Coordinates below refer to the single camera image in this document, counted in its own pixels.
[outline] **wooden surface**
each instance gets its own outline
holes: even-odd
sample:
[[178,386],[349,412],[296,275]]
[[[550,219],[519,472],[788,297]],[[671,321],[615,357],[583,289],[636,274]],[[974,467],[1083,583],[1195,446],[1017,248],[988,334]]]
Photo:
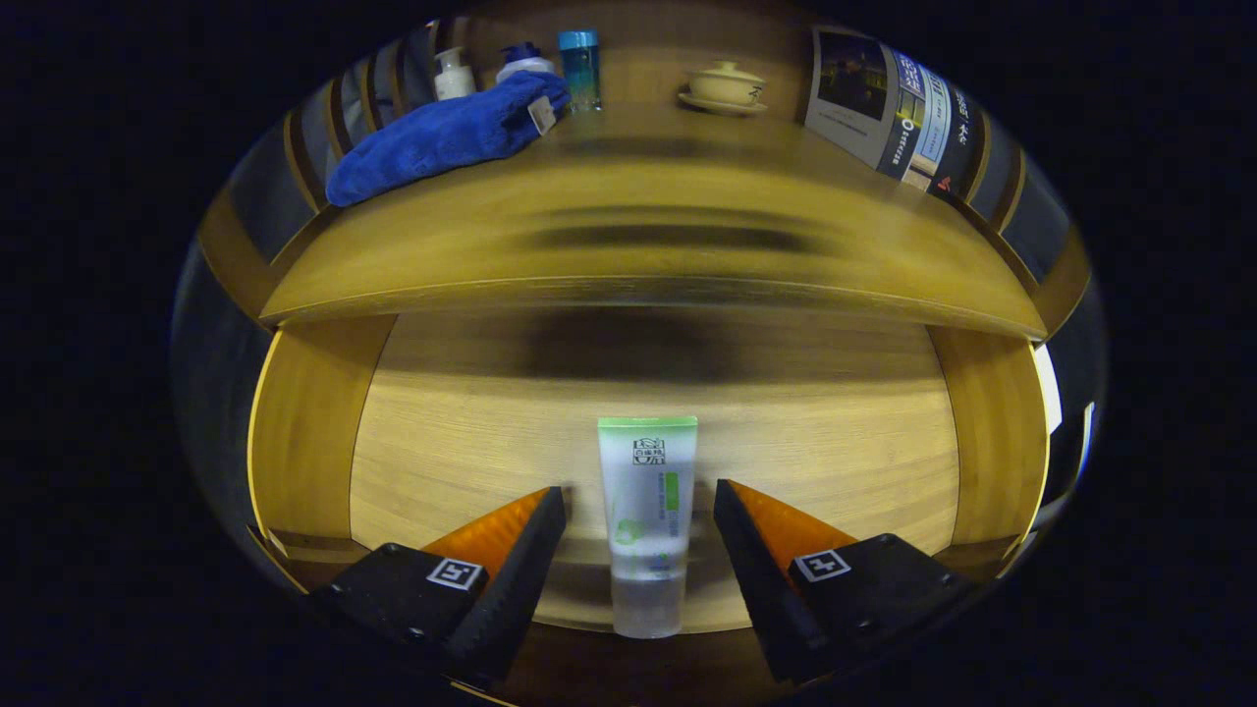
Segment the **wooden surface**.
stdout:
[[729,59],[766,79],[766,114],[802,123],[807,112],[813,15],[789,4],[500,0],[470,8],[466,16],[458,40],[481,88],[494,86],[503,47],[530,40],[562,73],[558,33],[592,28],[598,31],[607,109],[628,103],[675,106],[689,82],[688,72]]
[[930,327],[947,379],[960,458],[953,542],[1029,531],[1047,479],[1047,411],[1031,345]]
[[644,106],[346,209],[264,321],[485,302],[794,304],[1045,333],[940,200],[789,122]]
[[793,692],[752,629],[634,640],[534,621],[494,694],[528,707],[750,707]]
[[226,185],[205,210],[196,229],[196,240],[205,254],[205,263],[228,297],[240,311],[258,321],[282,273],[270,268],[249,238],[231,204],[231,191]]
[[1047,327],[1047,338],[1051,338],[1070,318],[1079,302],[1082,301],[1082,293],[1086,292],[1090,282],[1091,263],[1082,247],[1079,228],[1072,226],[1065,240],[1065,250],[1057,258],[1056,265],[1048,270],[1043,283],[1031,296],[1035,307],[1038,308],[1040,317],[1043,318],[1043,326]]
[[358,416],[393,318],[294,325],[275,335],[249,421],[249,493],[263,537],[349,537]]
[[955,523],[950,410],[918,325],[725,307],[402,315],[362,409],[353,538],[422,547],[562,486],[571,520],[535,619],[608,630],[597,418],[698,415],[685,630],[742,628],[715,479],[936,552]]

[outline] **white bottle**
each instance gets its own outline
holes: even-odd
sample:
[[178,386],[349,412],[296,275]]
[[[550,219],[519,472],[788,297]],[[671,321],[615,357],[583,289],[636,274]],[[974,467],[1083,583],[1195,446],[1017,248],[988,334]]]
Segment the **white bottle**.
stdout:
[[498,83],[515,72],[554,73],[554,62],[543,59],[542,53],[533,47],[532,42],[507,47],[502,52],[507,55],[507,65],[498,72]]
[[446,49],[435,58],[441,64],[441,73],[436,74],[436,99],[461,98],[475,93],[475,78],[471,75],[471,67],[464,67],[459,53],[461,47]]

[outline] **tube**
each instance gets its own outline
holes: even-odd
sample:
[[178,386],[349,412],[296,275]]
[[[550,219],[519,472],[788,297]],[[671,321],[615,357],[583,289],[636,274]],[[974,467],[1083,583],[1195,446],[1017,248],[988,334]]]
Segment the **tube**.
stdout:
[[620,635],[666,638],[681,630],[698,433],[698,418],[598,419]]

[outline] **cup lid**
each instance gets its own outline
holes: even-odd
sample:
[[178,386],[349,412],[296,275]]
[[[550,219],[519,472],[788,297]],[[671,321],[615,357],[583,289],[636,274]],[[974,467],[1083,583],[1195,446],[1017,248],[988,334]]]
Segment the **cup lid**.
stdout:
[[558,33],[558,50],[579,49],[582,47],[597,47],[598,33],[592,29],[579,29],[574,31]]
[[718,60],[715,68],[701,69],[696,72],[690,72],[694,75],[713,77],[713,78],[737,78],[742,81],[750,81],[754,83],[764,83],[764,79],[757,77],[755,74],[738,70],[738,62],[729,62],[727,59]]

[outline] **folded towel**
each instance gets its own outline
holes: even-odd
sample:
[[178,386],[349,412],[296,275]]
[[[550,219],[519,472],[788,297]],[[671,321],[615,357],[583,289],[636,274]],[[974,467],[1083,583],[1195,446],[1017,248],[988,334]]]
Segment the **folded towel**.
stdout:
[[417,179],[509,157],[537,140],[528,104],[542,96],[562,114],[567,82],[551,73],[517,72],[489,91],[416,108],[341,160],[327,199],[348,206]]

